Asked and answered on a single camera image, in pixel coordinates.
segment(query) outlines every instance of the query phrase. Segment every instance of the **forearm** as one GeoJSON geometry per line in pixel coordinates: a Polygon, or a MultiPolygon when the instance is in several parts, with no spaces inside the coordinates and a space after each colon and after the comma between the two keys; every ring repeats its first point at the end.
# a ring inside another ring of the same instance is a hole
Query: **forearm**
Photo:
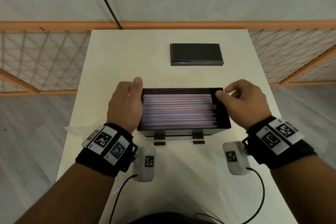
{"type": "Polygon", "coordinates": [[[271,170],[298,223],[333,223],[336,219],[336,171],[318,156],[271,170]]]}
{"type": "Polygon", "coordinates": [[[73,164],[16,224],[98,223],[114,178],[73,164]]]}

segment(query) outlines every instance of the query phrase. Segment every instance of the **white tabletop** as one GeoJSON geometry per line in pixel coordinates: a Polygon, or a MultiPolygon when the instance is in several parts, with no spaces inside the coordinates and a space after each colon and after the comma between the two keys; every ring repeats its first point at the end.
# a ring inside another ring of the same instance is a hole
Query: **white tabletop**
{"type": "MultiPolygon", "coordinates": [[[[273,115],[280,116],[247,30],[94,30],[70,126],[103,124],[118,82],[132,81],[137,76],[143,79],[144,88],[225,87],[243,78],[262,89],[273,115]],[[218,43],[224,65],[170,66],[170,43],[218,43]]],[[[156,147],[154,180],[129,181],[112,222],[128,223],[164,211],[190,216],[206,212],[226,224],[250,218],[261,202],[262,188],[255,173],[233,176],[228,170],[223,143],[246,137],[244,129],[231,123],[231,129],[206,137],[205,145],[168,142],[156,147]]],[[[137,131],[133,136],[139,146],[152,145],[144,142],[145,137],[137,131]]],[[[58,178],[75,162],[82,141],[68,133],[58,178]]],[[[296,223],[268,168],[252,157],[249,160],[266,189],[264,206],[251,223],[296,223]]],[[[131,174],[132,165],[127,173],[119,173],[100,223],[108,223],[117,192],[131,174]]]]}

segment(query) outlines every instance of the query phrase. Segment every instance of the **hand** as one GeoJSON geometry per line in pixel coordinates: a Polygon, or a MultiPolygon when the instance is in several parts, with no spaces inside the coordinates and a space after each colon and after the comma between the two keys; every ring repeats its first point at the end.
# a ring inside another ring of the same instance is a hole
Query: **hand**
{"type": "Polygon", "coordinates": [[[246,80],[233,82],[224,91],[218,90],[216,97],[225,105],[231,119],[246,130],[272,115],[265,94],[246,80]]]}
{"type": "Polygon", "coordinates": [[[106,123],[114,123],[129,133],[137,128],[142,115],[142,79],[133,82],[120,82],[108,103],[106,123]]]}

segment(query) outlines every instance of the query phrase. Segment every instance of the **black wristband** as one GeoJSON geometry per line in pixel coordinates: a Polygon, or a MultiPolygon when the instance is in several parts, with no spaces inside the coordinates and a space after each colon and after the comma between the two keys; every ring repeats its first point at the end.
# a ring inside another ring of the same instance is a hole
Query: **black wristband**
{"type": "MultiPolygon", "coordinates": [[[[97,154],[86,147],[82,149],[82,151],[78,154],[76,158],[76,163],[87,166],[95,171],[102,173],[103,175],[116,177],[119,171],[124,172],[127,171],[129,165],[131,164],[132,157],[137,150],[137,146],[133,144],[132,141],[133,136],[124,128],[116,124],[104,124],[104,125],[115,130],[117,132],[116,135],[113,136],[112,139],[110,139],[110,141],[104,147],[104,150],[101,152],[101,154],[97,154]],[[107,154],[111,155],[109,151],[113,149],[115,145],[117,145],[116,143],[118,142],[121,136],[124,137],[129,142],[129,146],[128,147],[125,146],[127,148],[124,150],[121,157],[118,160],[116,160],[116,163],[111,164],[104,158],[104,156],[107,156],[107,154]]],[[[86,146],[94,142],[96,136],[97,135],[95,135],[93,138],[89,137],[90,142],[87,143],[86,146]]]]}
{"type": "Polygon", "coordinates": [[[256,136],[256,133],[274,120],[276,120],[276,118],[270,116],[256,123],[247,130],[246,133],[248,134],[248,137],[243,140],[247,153],[252,155],[259,164],[266,164],[268,168],[275,169],[292,163],[300,158],[316,155],[313,147],[302,139],[291,145],[279,155],[270,150],[270,148],[256,136]]]}

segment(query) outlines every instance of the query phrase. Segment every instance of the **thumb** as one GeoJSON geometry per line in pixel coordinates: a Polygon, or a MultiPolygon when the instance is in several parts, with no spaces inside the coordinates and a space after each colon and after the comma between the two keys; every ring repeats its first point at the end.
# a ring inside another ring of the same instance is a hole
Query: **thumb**
{"type": "Polygon", "coordinates": [[[216,97],[225,106],[228,106],[230,103],[232,103],[233,101],[236,100],[235,98],[231,97],[229,94],[225,93],[222,90],[217,90],[216,91],[216,97]]]}
{"type": "Polygon", "coordinates": [[[133,99],[140,99],[142,94],[142,87],[142,79],[140,77],[134,78],[129,96],[133,99]]]}

